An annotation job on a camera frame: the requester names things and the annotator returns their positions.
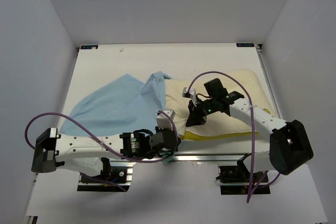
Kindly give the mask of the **cream quilted pillow yellow edge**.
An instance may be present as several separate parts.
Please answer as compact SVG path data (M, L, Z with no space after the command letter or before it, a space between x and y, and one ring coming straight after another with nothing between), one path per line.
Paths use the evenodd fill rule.
M165 107L175 112L181 139L203 141L257 131L270 137L276 114L254 72L202 76L204 80L165 81Z

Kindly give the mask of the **light blue pillowcase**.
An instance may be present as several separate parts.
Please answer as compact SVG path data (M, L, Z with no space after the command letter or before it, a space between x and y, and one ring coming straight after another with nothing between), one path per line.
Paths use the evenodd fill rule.
M95 136L154 131L156 113L165 108L165 81L169 79L160 71L145 83L125 74L83 98L69 116Z

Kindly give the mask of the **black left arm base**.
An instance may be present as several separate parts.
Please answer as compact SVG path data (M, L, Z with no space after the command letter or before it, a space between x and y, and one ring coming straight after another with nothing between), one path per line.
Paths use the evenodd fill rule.
M101 158L97 175L79 177L77 191L126 193L131 185L133 165Z

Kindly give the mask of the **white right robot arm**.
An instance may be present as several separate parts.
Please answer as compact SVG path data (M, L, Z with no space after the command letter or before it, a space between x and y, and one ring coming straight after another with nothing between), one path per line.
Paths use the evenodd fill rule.
M269 142L268 151L249 153L238 160L237 175L241 180L250 181L256 172L269 170L289 175L313 158L305 127L298 120L288 122L252 107L243 94L228 92L218 78L204 87L208 93L206 100L200 100L193 88L183 89L182 96L190 99L187 127L204 125L208 115L221 112L253 127Z

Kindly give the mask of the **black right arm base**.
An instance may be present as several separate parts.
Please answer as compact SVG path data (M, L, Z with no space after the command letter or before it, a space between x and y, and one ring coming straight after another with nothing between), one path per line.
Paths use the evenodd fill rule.
M220 182L221 195L247 195L249 186L249 171L243 166L243 160L250 156L246 154L237 161L235 166L220 166L219 175L216 180ZM262 178L263 172L255 172L253 174L253 186ZM262 180L254 195L270 194L268 183L268 176Z

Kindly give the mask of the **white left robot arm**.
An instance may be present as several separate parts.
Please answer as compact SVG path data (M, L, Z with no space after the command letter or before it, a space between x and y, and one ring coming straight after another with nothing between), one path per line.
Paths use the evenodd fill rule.
M164 154L172 155L178 150L181 139L177 133L158 127L155 130L154 134L138 130L95 140L60 134L57 128L48 128L36 139L31 171L50 173L62 168L104 182L111 175L108 164L111 159L155 163Z

